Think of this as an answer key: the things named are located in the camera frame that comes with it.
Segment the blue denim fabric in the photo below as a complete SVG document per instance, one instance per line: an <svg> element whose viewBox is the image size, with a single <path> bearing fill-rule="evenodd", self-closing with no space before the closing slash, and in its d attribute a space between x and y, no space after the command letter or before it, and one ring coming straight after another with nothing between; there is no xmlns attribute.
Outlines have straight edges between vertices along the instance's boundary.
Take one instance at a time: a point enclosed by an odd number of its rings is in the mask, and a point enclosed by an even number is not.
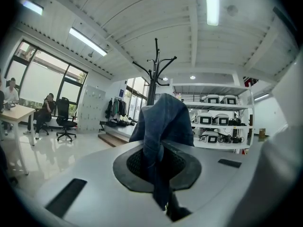
<svg viewBox="0 0 303 227"><path fill-rule="evenodd" d="M161 94L153 106L143 107L129 142L144 140L143 170L154 184L154 198L164 208L169 196L169 182L161 178L160 162L164 148L161 140L172 140L194 146L188 109L185 104L169 94Z"/></svg>

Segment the white shelf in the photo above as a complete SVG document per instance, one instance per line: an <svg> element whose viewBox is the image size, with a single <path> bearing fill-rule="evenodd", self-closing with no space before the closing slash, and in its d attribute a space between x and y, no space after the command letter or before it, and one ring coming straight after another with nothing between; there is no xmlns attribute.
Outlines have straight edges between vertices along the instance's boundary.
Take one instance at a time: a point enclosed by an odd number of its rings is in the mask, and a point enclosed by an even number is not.
<svg viewBox="0 0 303 227"><path fill-rule="evenodd" d="M184 104L188 108L194 109L206 109L206 110L218 110L218 111L238 111L248 108L253 108L253 105L232 105L232 104L209 104L201 102L184 101Z"/></svg>
<svg viewBox="0 0 303 227"><path fill-rule="evenodd" d="M213 84L213 83L174 83L175 93L182 94L217 94L217 95L234 95L238 96L243 92L250 90L249 87L240 87L228 84Z"/></svg>
<svg viewBox="0 0 303 227"><path fill-rule="evenodd" d="M248 149L250 146L244 143L206 143L199 141L199 138L194 138L194 146L207 149Z"/></svg>
<svg viewBox="0 0 303 227"><path fill-rule="evenodd" d="M209 129L253 129L253 126L232 126L232 125L212 125L212 124L198 124L191 123L192 127L209 128Z"/></svg>

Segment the glossy floor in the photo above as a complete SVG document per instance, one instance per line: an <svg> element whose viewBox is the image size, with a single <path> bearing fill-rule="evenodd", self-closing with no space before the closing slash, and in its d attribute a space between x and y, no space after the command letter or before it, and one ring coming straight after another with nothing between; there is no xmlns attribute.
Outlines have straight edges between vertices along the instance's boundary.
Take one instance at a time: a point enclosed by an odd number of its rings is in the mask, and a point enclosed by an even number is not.
<svg viewBox="0 0 303 227"><path fill-rule="evenodd" d="M40 139L35 140L36 144L32 147L29 143L30 136L23 135L25 130L25 126L19 126L20 143L29 171L28 175L24 175L21 169L13 132L4 137L1 146L10 164L9 175L16 176L19 182L17 187L30 196L34 196L43 183L64 171L81 157L111 148L100 140L97 134L77 134L77 138L73 138L72 143L65 137L57 141L56 131L49 131L48 136L45 132L41 132Z"/></svg>

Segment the white device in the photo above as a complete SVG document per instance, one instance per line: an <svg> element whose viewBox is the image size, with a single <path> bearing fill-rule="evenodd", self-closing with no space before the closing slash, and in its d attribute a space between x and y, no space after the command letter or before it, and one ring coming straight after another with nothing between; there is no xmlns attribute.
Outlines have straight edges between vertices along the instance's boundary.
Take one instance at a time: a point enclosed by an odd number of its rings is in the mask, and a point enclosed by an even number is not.
<svg viewBox="0 0 303 227"><path fill-rule="evenodd" d="M207 142L207 143L216 143L218 139L219 134L214 131L205 131L203 132L201 136L201 141Z"/></svg>
<svg viewBox="0 0 303 227"><path fill-rule="evenodd" d="M221 101L221 104L233 104L236 105L237 103L237 97L234 95L225 95L224 98Z"/></svg>
<svg viewBox="0 0 303 227"><path fill-rule="evenodd" d="M206 96L204 102L209 104L218 104L220 102L220 98L217 94L210 94Z"/></svg>
<svg viewBox="0 0 303 227"><path fill-rule="evenodd" d="M213 118L213 124L215 124L215 125L228 125L228 120L229 120L229 117L228 117L227 114L220 113L220 114L217 114Z"/></svg>
<svg viewBox="0 0 303 227"><path fill-rule="evenodd" d="M212 115L210 113L201 113L196 118L194 118L194 123L200 124L212 124Z"/></svg>

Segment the black slot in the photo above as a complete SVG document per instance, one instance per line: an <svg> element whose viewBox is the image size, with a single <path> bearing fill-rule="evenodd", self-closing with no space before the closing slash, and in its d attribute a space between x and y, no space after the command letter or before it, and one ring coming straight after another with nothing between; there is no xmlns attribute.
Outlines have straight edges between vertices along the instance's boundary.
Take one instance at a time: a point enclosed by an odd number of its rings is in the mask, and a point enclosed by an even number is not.
<svg viewBox="0 0 303 227"><path fill-rule="evenodd" d="M87 181L81 179L72 179L45 208L54 215L62 218L86 183Z"/></svg>
<svg viewBox="0 0 303 227"><path fill-rule="evenodd" d="M209 104L218 104L219 103L219 99L218 98L208 98L207 99L207 102L209 103Z"/></svg>
<svg viewBox="0 0 303 227"><path fill-rule="evenodd" d="M217 142L217 136L208 136L208 143L216 143Z"/></svg>
<svg viewBox="0 0 303 227"><path fill-rule="evenodd" d="M219 118L219 125L228 125L228 118Z"/></svg>
<svg viewBox="0 0 303 227"><path fill-rule="evenodd" d="M236 99L234 99L234 98L228 98L227 99L227 104L233 104L233 105L235 105L236 104Z"/></svg>
<svg viewBox="0 0 303 227"><path fill-rule="evenodd" d="M241 162L231 161L231 160L227 160L227 159L220 159L218 162L223 165L227 165L227 166L231 166L231 167L235 167L235 168L239 168L242 164Z"/></svg>
<svg viewBox="0 0 303 227"><path fill-rule="evenodd" d="M200 124L211 124L212 121L210 119L210 117L200 117Z"/></svg>

